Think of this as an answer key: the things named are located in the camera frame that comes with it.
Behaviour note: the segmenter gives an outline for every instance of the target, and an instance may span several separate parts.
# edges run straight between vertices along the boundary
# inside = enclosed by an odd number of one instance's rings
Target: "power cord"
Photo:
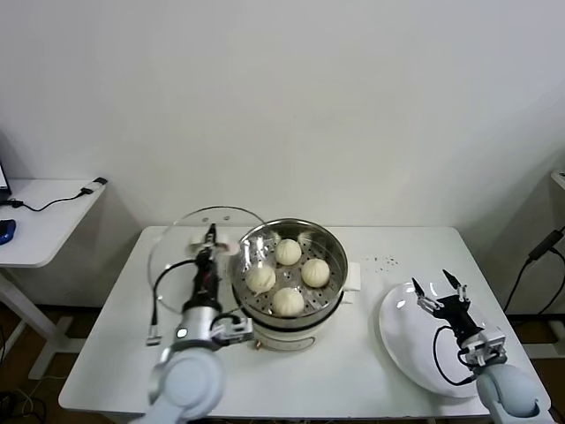
[[[4,334],[4,327],[0,324],[0,336],[2,336],[2,355],[0,355],[0,367],[4,363],[4,355],[6,353],[6,335]]]
[[[559,409],[557,409],[555,406],[551,405],[549,407],[549,410],[553,411],[555,413],[555,415],[557,415],[559,417],[561,424],[565,424],[565,416],[563,416],[563,413]]]
[[[435,366],[438,368],[438,371],[440,372],[443,379],[446,382],[448,382],[449,384],[451,384],[452,386],[464,386],[465,384],[469,384],[471,382],[474,382],[477,379],[477,376],[475,376],[475,375],[470,375],[467,378],[463,378],[462,381],[460,381],[460,382],[454,382],[453,380],[449,379],[449,377],[447,377],[445,375],[445,373],[443,372],[443,370],[441,369],[440,362],[438,361],[437,344],[438,344],[438,337],[440,336],[440,333],[445,329],[451,329],[453,331],[453,329],[451,327],[449,327],[448,325],[444,325],[442,327],[439,327],[437,329],[437,331],[435,332],[435,335],[433,336],[433,362],[435,362]],[[459,362],[461,362],[465,366],[468,366],[461,359],[461,356],[459,354],[457,355],[457,358],[459,359]]]
[[[512,290],[510,291],[510,295],[508,296],[508,299],[506,300],[506,304],[504,305],[504,308],[502,309],[505,313],[509,308],[510,302],[514,298],[514,294],[516,293],[516,289],[518,288],[518,285],[520,284],[520,281],[522,280],[522,276],[524,275],[525,270],[527,270],[528,267],[530,267],[530,265],[532,265],[533,262],[537,261],[543,255],[545,255],[547,252],[549,252],[551,254],[555,254],[555,255],[559,256],[561,258],[561,260],[563,261],[563,264],[565,264],[565,258],[563,257],[563,255],[557,249],[555,249],[555,245],[557,243],[559,243],[559,241],[561,241],[561,239],[563,239],[563,232],[564,231],[565,231],[565,226],[562,227],[560,230],[551,231],[528,254],[528,259],[526,259],[524,265],[520,268],[520,272],[518,273],[518,277],[516,278],[516,282],[514,283],[514,286],[512,287]],[[559,295],[563,291],[564,287],[565,287],[565,277],[563,278],[563,283],[561,284],[561,287],[559,288],[559,290],[554,294],[554,296],[549,301],[549,303],[540,312],[538,312],[536,315],[543,314],[555,302],[555,300],[559,297]]]
[[[64,197],[62,199],[56,199],[54,201],[50,201],[49,203],[42,206],[41,208],[34,208],[32,206],[29,206],[24,201],[19,201],[17,199],[8,199],[7,201],[2,201],[2,202],[0,202],[0,206],[12,206],[15,209],[24,207],[24,208],[27,208],[27,209],[33,211],[33,212],[42,212],[43,210],[47,209],[49,206],[55,205],[56,203],[59,203],[59,202],[62,202],[62,201],[74,201],[75,199],[78,199],[79,197],[82,197],[86,194],[92,194],[95,191],[97,191],[98,189],[100,189],[102,186],[105,186],[106,184],[108,184],[108,180],[106,178],[98,177],[97,179],[94,179],[91,183],[88,183],[87,185],[82,187],[80,189],[80,191],[77,194],[75,194],[74,196]]]
[[[158,324],[158,319],[157,319],[157,288],[159,287],[159,283],[163,280],[163,278],[170,273],[170,271],[172,271],[173,269],[177,269],[180,267],[183,267],[184,265],[188,265],[189,263],[194,263],[194,259],[187,259],[181,262],[177,262],[173,265],[170,265],[168,268],[166,268],[161,274],[159,274],[159,276],[157,277],[157,280],[155,281],[155,285],[153,286],[153,313],[151,314],[151,325],[157,325]]]
[[[561,261],[563,262],[563,266],[565,266],[565,257],[563,257],[563,255],[561,254],[561,252],[557,249],[552,248],[550,250],[550,252],[552,254],[555,254],[557,256],[559,256],[559,258],[561,259]],[[555,292],[554,296],[551,298],[551,300],[549,301],[549,303],[547,303],[547,305],[538,312],[538,315],[542,315],[547,309],[549,309],[549,307],[555,302],[555,300],[559,297],[559,295],[561,294],[561,292],[563,292],[563,288],[565,288],[565,274],[563,274],[563,281],[561,281],[561,286],[559,287],[559,290]]]

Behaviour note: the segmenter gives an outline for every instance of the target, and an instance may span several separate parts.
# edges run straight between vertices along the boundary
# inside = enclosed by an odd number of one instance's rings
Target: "steamer basket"
[[[276,263],[275,247],[282,239],[293,239],[300,244],[302,256],[296,264]],[[329,282],[320,289],[307,286],[300,276],[305,262],[314,258],[326,261],[330,269]],[[275,270],[276,283],[269,292],[255,295],[247,288],[245,274],[260,263]],[[264,223],[243,236],[239,254],[230,259],[228,275],[237,303],[259,325],[275,331],[302,331],[324,322],[339,306],[347,277],[347,257],[337,238],[318,224],[279,219]],[[300,316],[281,317],[273,312],[273,295],[284,287],[302,293],[305,309]]]

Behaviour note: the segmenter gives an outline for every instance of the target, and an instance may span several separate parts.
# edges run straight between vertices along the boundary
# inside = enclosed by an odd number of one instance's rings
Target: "black cable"
[[[0,366],[4,363],[4,354],[6,352],[6,336],[4,335],[4,327],[0,324],[0,336],[2,336],[2,355],[0,356]]]
[[[194,263],[194,259],[187,259],[185,261],[177,262],[167,269],[165,269],[158,277],[157,281],[155,281],[155,285],[153,286],[153,313],[151,314],[151,325],[157,325],[157,288],[159,287],[159,283],[163,280],[163,278],[170,273],[173,269],[177,269],[179,267],[183,267],[189,263]]]
[[[561,252],[555,248],[551,248],[549,250],[549,252],[551,252],[552,254],[555,254],[557,256],[559,256],[561,258],[561,261],[563,262],[563,265],[565,265],[565,257],[563,257],[563,255],[561,254]],[[537,313],[537,315],[542,315],[547,309],[549,309],[549,307],[555,302],[555,300],[559,297],[559,295],[561,294],[561,292],[563,292],[563,288],[565,288],[565,275],[563,275],[563,281],[561,282],[561,286],[559,287],[559,290],[554,294],[554,296],[551,298],[551,300],[549,301],[549,303],[547,303],[547,305]]]
[[[557,415],[559,417],[559,419],[561,420],[561,424],[565,424],[565,416],[563,416],[563,413],[557,409],[555,406],[551,405],[549,407],[550,411],[553,411],[555,413],[555,415]]]
[[[15,420],[16,418],[27,418],[27,417],[35,417],[41,424],[45,424],[45,420],[34,412],[19,413],[18,415],[12,415],[8,420]]]
[[[506,310],[509,308],[510,301],[514,297],[514,293],[516,292],[518,285],[520,284],[520,280],[522,280],[522,274],[524,273],[524,271],[528,268],[528,266],[532,262],[533,262],[533,260],[528,258],[526,260],[526,262],[524,262],[524,265],[522,265],[522,269],[520,269],[520,272],[518,273],[518,278],[516,279],[516,282],[514,283],[514,287],[512,287],[512,291],[510,292],[510,295],[508,296],[508,299],[506,300],[506,305],[504,305],[504,308],[502,309],[505,313],[506,313]]]
[[[41,212],[45,209],[47,209],[49,206],[54,205],[56,203],[59,203],[61,201],[74,201],[75,199],[78,199],[80,196],[84,196],[86,193],[84,192],[80,192],[77,193],[76,195],[72,196],[72,197],[65,197],[63,199],[57,199],[55,201],[50,201],[48,204],[46,204],[45,206],[41,207],[41,208],[32,208],[31,206],[27,205],[26,203],[22,202],[21,206],[23,206],[24,208],[28,208],[29,210],[33,211],[33,212]]]
[[[45,402],[42,399],[39,399],[38,397],[31,397],[30,398],[32,401],[34,401],[35,403],[41,404],[41,406],[43,407],[43,416],[40,417],[40,415],[35,412],[35,411],[30,411],[29,413],[19,413],[17,415],[11,415],[7,420],[14,420],[16,418],[27,418],[27,417],[35,417],[41,424],[45,424],[45,422],[47,421],[47,405],[45,405]],[[22,402],[25,402],[27,399],[21,399],[18,402],[16,402],[17,404],[21,404]]]
[[[457,353],[457,359],[459,360],[459,362],[461,362],[462,365],[465,365],[468,368],[478,367],[478,364],[470,364],[469,362],[465,362],[462,358],[463,355],[464,355],[463,351],[459,351]]]
[[[447,377],[444,373],[443,370],[440,367],[440,362],[438,361],[438,353],[437,351],[437,344],[438,344],[438,336],[440,335],[440,333],[445,330],[445,329],[451,329],[453,330],[451,327],[449,327],[448,325],[444,325],[443,327],[439,327],[437,329],[437,331],[435,332],[435,335],[433,336],[433,362],[435,362],[435,366],[438,368],[438,371],[440,372],[441,376],[443,377],[443,379],[448,382],[449,384],[451,384],[452,386],[464,386],[465,384],[469,384],[470,382],[474,382],[475,379],[477,378],[475,375],[471,375],[467,378],[462,379],[462,381],[460,382],[454,382],[452,380],[449,379],[449,377]]]

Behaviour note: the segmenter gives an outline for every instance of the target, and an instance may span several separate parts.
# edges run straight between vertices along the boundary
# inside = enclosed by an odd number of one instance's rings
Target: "cable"
[[[555,413],[555,415],[557,415],[559,417],[559,419],[561,420],[561,424],[565,424],[565,416],[563,416],[563,413],[557,409],[555,406],[551,405],[549,407],[550,411],[553,411]]]
[[[459,360],[459,362],[461,362],[462,365],[465,365],[468,368],[478,367],[478,364],[470,364],[469,362],[465,362],[462,358],[463,355],[464,355],[463,351],[459,351],[457,353],[457,359]]]
[[[0,336],[2,336],[2,355],[0,355],[0,367],[4,363],[4,355],[6,352],[6,336],[4,335],[4,327],[0,324]]]
[[[29,392],[29,395],[27,395],[23,390],[20,389],[16,389],[16,391],[18,391],[19,393],[21,393],[24,398],[26,398],[26,401],[24,402],[24,404],[21,406],[21,413],[25,414],[26,413],[26,406],[27,403],[31,403],[31,409],[30,412],[32,412],[34,410],[34,402],[32,399],[34,399],[33,395],[34,393],[37,391],[37,389],[39,389],[40,384],[44,381],[44,380],[66,380],[67,377],[56,377],[53,375],[45,375],[43,376],[39,382],[37,382],[37,384],[35,384],[35,387],[32,389],[32,391]]]
[[[561,261],[563,262],[563,265],[565,265],[565,257],[563,257],[563,255],[561,254],[561,252],[555,248],[551,248],[550,251],[552,254],[555,254],[557,256],[559,256],[561,258]],[[561,294],[561,292],[563,291],[563,288],[565,288],[565,275],[563,276],[563,281],[561,282],[561,286],[559,287],[559,290],[555,292],[554,296],[551,298],[551,300],[549,301],[549,303],[547,303],[547,305],[537,313],[537,315],[542,315],[547,309],[549,309],[549,307],[555,302],[555,300],[559,297],[559,295]]]
[[[41,208],[34,208],[26,204],[24,201],[19,201],[17,199],[0,201],[0,206],[12,206],[13,208],[21,208],[23,206],[24,208],[27,208],[33,212],[42,212],[43,210],[47,209],[49,206],[54,205],[56,203],[62,201],[74,201],[75,199],[78,199],[79,197],[84,196],[85,194],[92,194],[95,191],[99,190],[101,187],[105,186],[106,184],[108,184],[108,180],[106,178],[98,177],[96,179],[93,179],[91,183],[88,183],[87,185],[83,186],[80,189],[80,191],[74,196],[64,197],[62,199],[56,199],[54,201],[50,201],[46,205],[43,205]]]
[[[42,206],[41,208],[33,208],[31,206],[29,206],[28,204],[26,204],[25,202],[22,201],[21,206],[23,206],[24,208],[28,208],[29,210],[33,211],[33,212],[41,212],[45,209],[47,209],[49,206],[54,205],[56,203],[59,203],[61,201],[74,201],[75,199],[78,199],[80,196],[84,196],[86,193],[84,192],[80,192],[77,193],[76,195],[72,196],[72,197],[65,197],[63,199],[57,199],[55,201],[50,201],[49,203],[47,203],[46,205]]]
[[[506,300],[506,305],[504,305],[504,308],[502,309],[502,311],[504,311],[504,313],[506,313],[506,310],[509,308],[510,301],[514,297],[514,293],[516,292],[516,289],[518,288],[518,285],[520,284],[520,280],[522,279],[522,274],[524,273],[524,271],[528,268],[528,266],[532,262],[533,262],[533,260],[531,258],[528,258],[526,260],[526,262],[524,262],[524,265],[522,265],[522,269],[520,269],[520,272],[518,273],[518,278],[516,279],[516,282],[514,283],[514,287],[512,287],[512,291],[510,292],[510,295],[508,296],[508,299]]]
[[[159,287],[159,283],[163,280],[163,278],[170,273],[173,269],[177,269],[179,267],[183,267],[189,263],[194,263],[194,259],[187,259],[185,261],[177,262],[167,269],[165,269],[158,277],[157,281],[155,281],[155,285],[153,286],[153,313],[151,314],[151,325],[157,325],[157,287]]]
[[[462,379],[462,381],[460,382],[454,382],[452,380],[450,380],[444,373],[443,370],[440,367],[440,362],[438,361],[438,353],[437,353],[437,343],[438,343],[438,336],[440,335],[440,333],[445,330],[445,329],[451,329],[453,330],[451,327],[449,327],[448,325],[444,325],[443,327],[439,327],[437,329],[437,331],[435,332],[435,335],[433,336],[433,362],[435,362],[435,366],[438,368],[438,371],[440,372],[441,376],[443,377],[443,379],[448,382],[449,384],[451,384],[452,386],[464,386],[465,384],[469,384],[470,382],[474,382],[475,379],[477,378],[475,375],[471,375],[467,378]]]

